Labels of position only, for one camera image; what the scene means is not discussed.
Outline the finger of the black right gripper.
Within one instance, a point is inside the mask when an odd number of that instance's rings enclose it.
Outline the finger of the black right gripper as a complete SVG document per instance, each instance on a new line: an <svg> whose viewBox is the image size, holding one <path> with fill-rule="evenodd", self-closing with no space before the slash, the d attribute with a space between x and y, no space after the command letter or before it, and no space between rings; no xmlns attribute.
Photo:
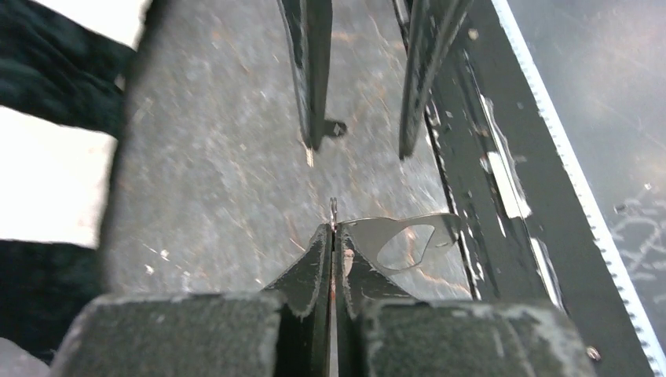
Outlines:
<svg viewBox="0 0 666 377"><path fill-rule="evenodd" d="M402 160L414 152L434 79L471 4L471 0L398 2L398 20L407 48L399 125L398 155Z"/></svg>
<svg viewBox="0 0 666 377"><path fill-rule="evenodd" d="M320 148L331 55L331 0L279 0L291 49L291 70L299 125L305 146Z"/></svg>

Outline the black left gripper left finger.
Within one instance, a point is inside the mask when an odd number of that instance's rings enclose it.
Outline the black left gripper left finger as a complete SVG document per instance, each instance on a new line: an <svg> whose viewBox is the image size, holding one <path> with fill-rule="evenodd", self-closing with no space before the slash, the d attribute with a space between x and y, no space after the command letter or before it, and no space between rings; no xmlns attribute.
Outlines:
<svg viewBox="0 0 666 377"><path fill-rule="evenodd" d="M326 376L333 232L259 292L102 295L72 323L53 376Z"/></svg>

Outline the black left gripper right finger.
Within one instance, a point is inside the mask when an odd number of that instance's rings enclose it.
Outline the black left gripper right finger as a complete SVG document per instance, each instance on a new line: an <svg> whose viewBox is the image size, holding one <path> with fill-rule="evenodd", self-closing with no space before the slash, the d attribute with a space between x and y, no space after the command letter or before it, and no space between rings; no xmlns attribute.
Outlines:
<svg viewBox="0 0 666 377"><path fill-rule="evenodd" d="M572 321L541 301L418 300L350 228L335 245L341 376L593 376Z"/></svg>

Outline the black key tag white label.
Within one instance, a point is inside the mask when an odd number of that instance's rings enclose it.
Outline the black key tag white label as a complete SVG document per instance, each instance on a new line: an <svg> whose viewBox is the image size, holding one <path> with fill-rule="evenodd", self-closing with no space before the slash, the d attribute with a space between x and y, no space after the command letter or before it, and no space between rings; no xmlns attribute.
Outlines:
<svg viewBox="0 0 666 377"><path fill-rule="evenodd" d="M330 138L343 137L347 134L347 125L338 120L324 120L324 135Z"/></svg>

